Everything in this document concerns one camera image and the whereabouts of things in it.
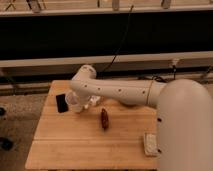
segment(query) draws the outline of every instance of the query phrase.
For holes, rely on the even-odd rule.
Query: black phone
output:
[[[68,105],[65,101],[65,94],[56,95],[56,102],[59,113],[68,111]]]

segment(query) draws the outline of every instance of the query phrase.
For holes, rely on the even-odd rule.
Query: dark wall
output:
[[[114,54],[128,14],[0,18],[0,60]],[[121,54],[213,50],[213,11],[135,13]]]

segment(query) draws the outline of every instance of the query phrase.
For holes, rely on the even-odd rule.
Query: wood grain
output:
[[[143,134],[156,133],[156,112],[103,99],[80,114],[59,114],[55,96],[69,91],[69,81],[53,81],[26,162],[27,169],[156,169],[146,157]],[[103,131],[105,108],[109,129]]]
[[[27,169],[156,169],[140,141],[34,141]]]

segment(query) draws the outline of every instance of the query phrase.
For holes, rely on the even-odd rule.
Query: gray floor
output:
[[[213,95],[213,84],[205,85]],[[24,165],[47,94],[0,96],[7,110],[0,117],[0,136],[14,141],[11,151],[0,149],[0,171],[24,171]]]

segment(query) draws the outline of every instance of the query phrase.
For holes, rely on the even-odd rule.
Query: white cylinder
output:
[[[72,106],[72,110],[74,112],[78,112],[78,113],[81,112],[83,110],[83,106],[85,106],[91,98],[90,93],[81,91],[81,88],[79,87],[80,83],[82,82],[82,80],[84,82],[87,82],[87,80],[94,79],[96,78],[96,76],[97,76],[96,70],[91,65],[83,65],[70,81],[70,88],[75,92],[73,95],[74,98],[71,98],[71,99],[75,99],[77,103],[72,104],[72,103],[69,103],[69,100],[68,100],[68,104]]]
[[[213,171],[213,103],[190,80],[164,87],[158,98],[159,171]]]
[[[84,103],[80,103],[78,97],[73,91],[66,93],[65,101],[75,113],[80,113],[84,109]]]
[[[149,96],[147,99],[147,106],[150,106],[152,108],[156,108],[159,95],[162,91],[162,89],[165,87],[165,83],[160,83],[157,81],[153,81],[150,87]]]

